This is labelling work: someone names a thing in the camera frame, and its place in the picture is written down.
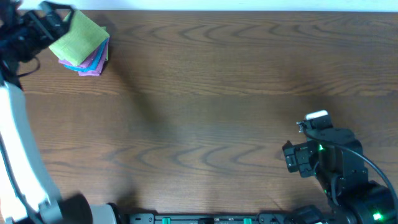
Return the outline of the green microfiber cloth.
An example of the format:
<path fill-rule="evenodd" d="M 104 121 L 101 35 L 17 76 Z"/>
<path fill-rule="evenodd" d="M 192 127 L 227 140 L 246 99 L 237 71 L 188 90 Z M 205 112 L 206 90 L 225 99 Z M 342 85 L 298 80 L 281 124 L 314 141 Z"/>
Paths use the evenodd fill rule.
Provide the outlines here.
<path fill-rule="evenodd" d="M 60 59 L 80 65 L 109 34 L 79 10 L 76 10 L 69 31 L 50 45 L 49 49 Z"/>

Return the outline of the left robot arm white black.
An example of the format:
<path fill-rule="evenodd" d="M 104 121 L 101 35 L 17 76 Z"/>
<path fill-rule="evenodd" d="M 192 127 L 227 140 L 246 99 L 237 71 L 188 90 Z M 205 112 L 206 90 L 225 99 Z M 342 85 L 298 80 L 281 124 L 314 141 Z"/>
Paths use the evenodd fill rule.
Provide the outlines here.
<path fill-rule="evenodd" d="M 91 205 L 81 193 L 62 198 L 37 148 L 17 72 L 70 30 L 75 10 L 42 1 L 44 16 L 20 15 L 18 4 L 1 1 L 1 215 L 6 223 L 122 223 L 112 203 Z"/>

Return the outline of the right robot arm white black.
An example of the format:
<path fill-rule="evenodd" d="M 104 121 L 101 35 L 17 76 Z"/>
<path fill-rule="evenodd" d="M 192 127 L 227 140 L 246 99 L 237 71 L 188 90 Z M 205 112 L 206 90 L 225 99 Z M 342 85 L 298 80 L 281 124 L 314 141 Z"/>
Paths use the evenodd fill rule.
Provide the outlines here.
<path fill-rule="evenodd" d="M 306 141 L 283 145 L 287 169 L 318 180 L 333 212 L 325 223 L 397 223 L 396 191 L 352 130 L 327 117 L 297 124 Z"/>

